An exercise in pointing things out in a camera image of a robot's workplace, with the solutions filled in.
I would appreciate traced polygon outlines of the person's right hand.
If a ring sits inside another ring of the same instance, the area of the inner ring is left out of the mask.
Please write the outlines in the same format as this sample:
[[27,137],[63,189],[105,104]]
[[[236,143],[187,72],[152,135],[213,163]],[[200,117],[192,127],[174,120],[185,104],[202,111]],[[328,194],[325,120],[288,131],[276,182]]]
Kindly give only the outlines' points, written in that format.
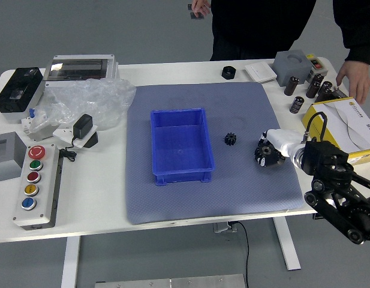
[[208,0],[193,0],[191,3],[191,10],[195,17],[205,17],[210,13],[211,4]]

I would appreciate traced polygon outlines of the person's left hand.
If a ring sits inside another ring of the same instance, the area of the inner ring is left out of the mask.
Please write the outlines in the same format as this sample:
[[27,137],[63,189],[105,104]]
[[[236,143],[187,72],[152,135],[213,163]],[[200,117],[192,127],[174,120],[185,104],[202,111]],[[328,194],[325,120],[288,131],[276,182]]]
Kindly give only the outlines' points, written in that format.
[[344,61],[336,77],[336,84],[341,85],[345,77],[349,82],[349,96],[359,104],[364,104],[370,90],[369,64]]

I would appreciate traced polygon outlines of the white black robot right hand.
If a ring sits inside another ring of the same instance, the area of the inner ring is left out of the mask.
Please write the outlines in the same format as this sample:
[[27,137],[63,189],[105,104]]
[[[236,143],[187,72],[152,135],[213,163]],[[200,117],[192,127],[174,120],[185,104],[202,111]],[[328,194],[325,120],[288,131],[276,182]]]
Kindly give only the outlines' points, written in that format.
[[294,130],[269,129],[262,133],[254,152],[255,161],[261,167],[283,164],[286,158],[302,168],[305,142],[302,135]]

